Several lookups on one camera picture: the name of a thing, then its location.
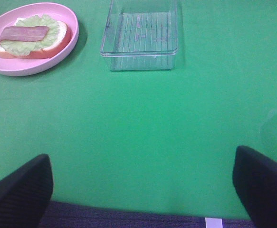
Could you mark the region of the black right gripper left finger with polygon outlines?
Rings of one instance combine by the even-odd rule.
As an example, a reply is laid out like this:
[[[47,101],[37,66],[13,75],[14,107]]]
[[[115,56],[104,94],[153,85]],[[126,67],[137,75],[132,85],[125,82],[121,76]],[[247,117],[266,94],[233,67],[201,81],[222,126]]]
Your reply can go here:
[[[40,154],[0,180],[0,228],[36,228],[53,193],[50,158]]]

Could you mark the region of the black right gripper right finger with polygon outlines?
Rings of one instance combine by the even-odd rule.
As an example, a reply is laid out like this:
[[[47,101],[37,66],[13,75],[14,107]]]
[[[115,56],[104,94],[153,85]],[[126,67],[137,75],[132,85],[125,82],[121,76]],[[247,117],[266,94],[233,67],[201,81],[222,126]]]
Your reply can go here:
[[[277,228],[277,162],[248,146],[238,146],[232,181],[255,227]]]

